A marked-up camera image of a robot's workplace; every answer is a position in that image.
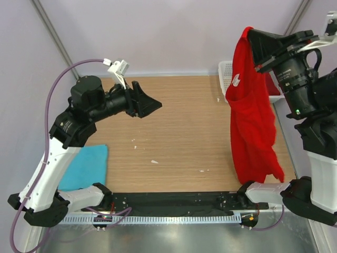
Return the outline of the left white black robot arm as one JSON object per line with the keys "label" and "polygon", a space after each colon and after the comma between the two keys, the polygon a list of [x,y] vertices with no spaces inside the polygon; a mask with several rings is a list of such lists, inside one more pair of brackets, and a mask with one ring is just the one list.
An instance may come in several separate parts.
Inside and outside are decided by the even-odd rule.
{"label": "left white black robot arm", "polygon": [[137,81],[132,85],[115,84],[104,91],[97,76],[84,76],[71,88],[69,106],[53,123],[48,137],[47,159],[41,160],[41,177],[35,171],[27,187],[12,194],[8,203],[24,212],[24,220],[31,226],[51,228],[73,211],[94,207],[107,210],[113,194],[102,183],[75,191],[60,191],[58,185],[68,166],[96,132],[96,122],[125,112],[143,118],[162,107],[162,103],[148,96]]}

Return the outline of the bright red t shirt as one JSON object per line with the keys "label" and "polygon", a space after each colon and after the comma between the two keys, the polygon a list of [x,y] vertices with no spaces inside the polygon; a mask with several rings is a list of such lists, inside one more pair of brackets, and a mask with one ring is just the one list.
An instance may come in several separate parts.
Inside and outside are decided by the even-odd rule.
{"label": "bright red t shirt", "polygon": [[255,71],[248,26],[239,38],[232,61],[232,80],[225,98],[231,108],[231,151],[237,178],[264,183],[268,175],[284,182],[273,146],[275,115],[271,109],[265,75]]}

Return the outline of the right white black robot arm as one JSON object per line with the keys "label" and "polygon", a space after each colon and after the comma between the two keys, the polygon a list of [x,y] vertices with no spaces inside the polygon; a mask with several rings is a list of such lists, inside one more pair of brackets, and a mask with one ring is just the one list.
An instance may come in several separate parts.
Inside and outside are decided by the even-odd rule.
{"label": "right white black robot arm", "polygon": [[336,71],[319,76],[320,48],[336,43],[336,21],[330,20],[321,36],[311,30],[284,36],[256,29],[248,32],[255,70],[273,71],[296,119],[311,175],[289,183],[250,181],[239,189],[237,202],[244,209],[268,202],[292,213],[336,226]]}

